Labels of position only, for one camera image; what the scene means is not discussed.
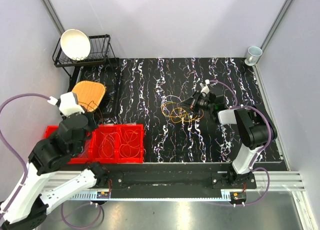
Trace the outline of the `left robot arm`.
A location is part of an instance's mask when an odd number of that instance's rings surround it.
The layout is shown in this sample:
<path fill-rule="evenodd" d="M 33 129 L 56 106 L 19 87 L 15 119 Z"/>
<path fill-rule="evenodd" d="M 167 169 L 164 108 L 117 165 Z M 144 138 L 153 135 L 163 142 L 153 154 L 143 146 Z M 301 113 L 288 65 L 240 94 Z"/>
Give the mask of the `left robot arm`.
<path fill-rule="evenodd" d="M 107 170 L 99 162 L 92 162 L 71 180 L 43 191 L 61 167 L 83 152 L 86 141 L 91 139 L 92 132 L 97 128 L 93 113 L 74 113 L 35 145 L 26 164 L 27 174 L 22 176 L 22 182 L 0 206 L 4 220 L 1 229 L 33 230 L 70 197 L 87 188 L 107 185 Z"/>

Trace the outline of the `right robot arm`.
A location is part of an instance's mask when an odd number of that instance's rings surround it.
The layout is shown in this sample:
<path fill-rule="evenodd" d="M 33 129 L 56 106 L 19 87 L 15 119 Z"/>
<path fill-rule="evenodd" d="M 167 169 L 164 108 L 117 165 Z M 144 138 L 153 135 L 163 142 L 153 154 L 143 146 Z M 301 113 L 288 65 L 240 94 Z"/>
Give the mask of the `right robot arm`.
<path fill-rule="evenodd" d="M 260 152 L 278 135 L 263 104 L 227 108 L 223 95 L 196 91 L 177 105 L 193 113 L 207 111 L 217 124 L 237 126 L 241 146 L 226 176 L 227 184 L 235 189 L 250 180 L 252 167 Z"/>

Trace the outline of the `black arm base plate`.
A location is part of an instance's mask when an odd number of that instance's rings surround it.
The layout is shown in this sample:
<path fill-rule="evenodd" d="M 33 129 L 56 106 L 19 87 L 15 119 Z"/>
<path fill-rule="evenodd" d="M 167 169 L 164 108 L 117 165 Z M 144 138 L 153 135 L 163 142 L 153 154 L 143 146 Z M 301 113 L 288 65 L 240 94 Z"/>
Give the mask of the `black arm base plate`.
<path fill-rule="evenodd" d="M 112 180 L 113 199 L 208 199 L 221 190 L 254 190 L 250 174 L 243 184 L 229 184 L 228 163 L 126 163 L 105 164 Z"/>

